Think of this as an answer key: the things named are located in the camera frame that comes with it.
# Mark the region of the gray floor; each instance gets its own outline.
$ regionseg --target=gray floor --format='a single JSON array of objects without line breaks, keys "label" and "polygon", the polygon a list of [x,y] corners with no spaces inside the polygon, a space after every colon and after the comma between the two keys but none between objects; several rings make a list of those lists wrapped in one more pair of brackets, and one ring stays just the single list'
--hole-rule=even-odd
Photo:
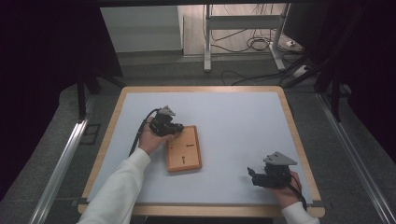
[{"label": "gray floor", "polygon": [[[231,85],[242,77],[276,73],[268,55],[214,57],[212,72],[204,72],[201,58],[182,58],[178,55],[145,55],[131,58],[120,56],[124,77],[119,80],[131,86],[200,86]],[[235,73],[224,73],[230,70]],[[240,85],[275,85],[278,79],[246,81]],[[96,153],[120,94],[120,88],[99,78],[101,93],[95,95],[95,105],[89,125],[100,127],[97,138],[83,136],[71,161],[46,223],[75,223],[80,214],[75,202],[80,198],[90,174]],[[332,125],[326,117],[312,85],[311,78],[293,88],[285,89],[306,156],[318,189],[326,205],[321,223],[382,223],[375,207]],[[347,105],[340,102],[342,125],[355,144],[361,158],[381,189],[390,207],[396,207],[396,166],[374,140]],[[60,106],[47,132],[26,164],[25,169],[0,203],[0,223],[28,223],[38,200],[49,181],[67,139],[78,117],[77,89],[72,86],[62,93]],[[282,218],[275,223],[284,223]]]}]

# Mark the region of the orange wooden board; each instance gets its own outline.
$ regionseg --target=orange wooden board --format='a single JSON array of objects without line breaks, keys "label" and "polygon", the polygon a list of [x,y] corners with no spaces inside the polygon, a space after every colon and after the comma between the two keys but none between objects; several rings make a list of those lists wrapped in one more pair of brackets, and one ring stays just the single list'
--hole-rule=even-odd
[{"label": "orange wooden board", "polygon": [[196,126],[186,126],[183,132],[166,144],[166,163],[169,172],[199,169],[201,151]]}]

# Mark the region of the wall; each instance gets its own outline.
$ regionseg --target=wall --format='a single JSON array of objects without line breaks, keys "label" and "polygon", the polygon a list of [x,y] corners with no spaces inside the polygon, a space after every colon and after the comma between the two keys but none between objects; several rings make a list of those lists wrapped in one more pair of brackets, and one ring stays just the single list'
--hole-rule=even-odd
[{"label": "wall", "polygon": [[116,52],[181,49],[177,6],[103,7]]}]

